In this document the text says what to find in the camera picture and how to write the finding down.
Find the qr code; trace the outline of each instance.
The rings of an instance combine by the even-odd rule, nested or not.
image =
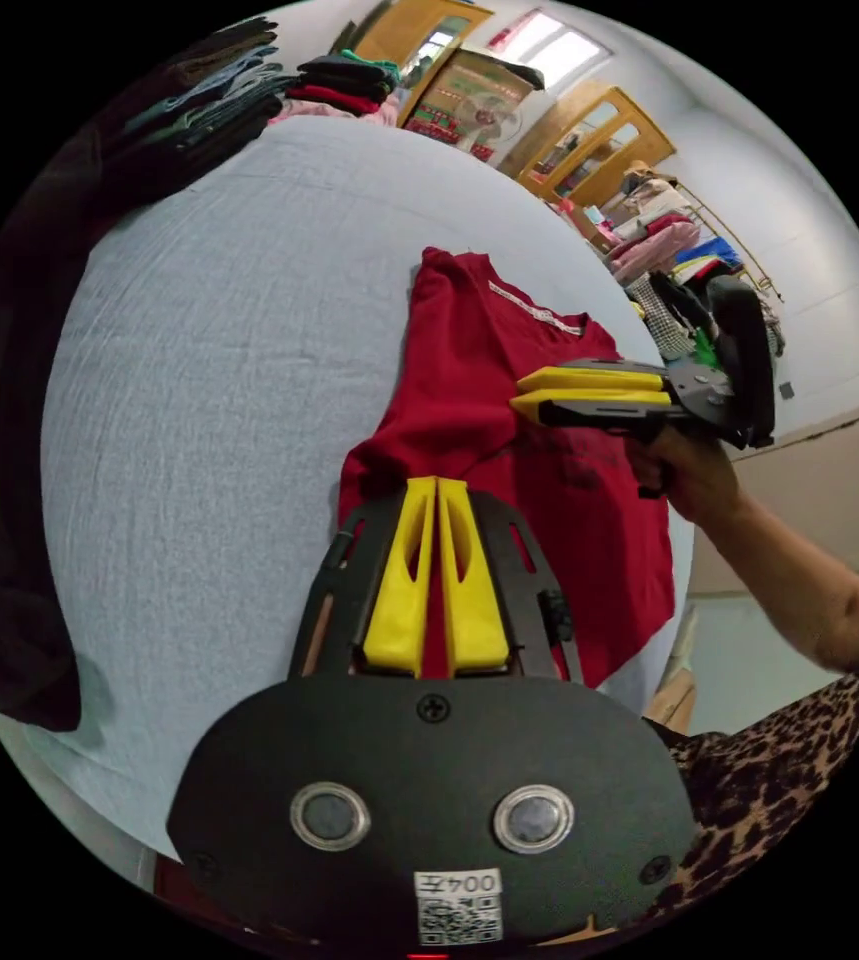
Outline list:
[[[419,938],[436,947],[501,940],[499,897],[420,898]]]

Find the green object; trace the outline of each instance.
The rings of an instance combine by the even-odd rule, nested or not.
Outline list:
[[[692,351],[692,356],[695,357],[697,362],[707,367],[712,367],[713,370],[722,369],[719,365],[719,358],[716,356],[716,351],[709,342],[705,330],[696,331],[696,347]]]
[[[348,57],[350,60],[355,60],[356,63],[364,63],[370,67],[381,67],[386,73],[391,73],[393,79],[396,83],[402,79],[402,75],[399,73],[399,67],[397,64],[393,63],[391,60],[364,60],[362,57],[357,57],[351,50],[340,50],[339,56]]]

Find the screw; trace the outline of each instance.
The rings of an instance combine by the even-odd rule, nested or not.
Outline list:
[[[208,853],[194,853],[192,860],[203,883],[215,883],[219,879],[219,864],[215,857]]]
[[[449,716],[449,701],[436,693],[427,693],[417,704],[416,713],[426,723],[442,723]]]
[[[639,882],[645,884],[647,887],[658,883],[660,880],[665,879],[671,866],[672,861],[668,857],[653,857],[652,860],[642,868],[642,873],[639,874]]]

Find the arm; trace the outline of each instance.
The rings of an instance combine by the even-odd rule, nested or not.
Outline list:
[[[859,575],[744,494],[703,527],[772,625],[826,670],[859,669]]]
[[[859,575],[773,516],[739,486],[722,446],[671,427],[626,453],[636,478],[656,488],[674,468],[673,507],[702,527],[780,634],[827,670],[859,669]]]

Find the hand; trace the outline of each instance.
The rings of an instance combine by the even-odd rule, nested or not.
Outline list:
[[[705,528],[732,518],[742,506],[744,496],[736,472],[717,440],[690,439],[667,426],[649,446],[629,438],[625,443],[640,486],[658,489],[662,465],[673,468],[667,494],[686,520]]]

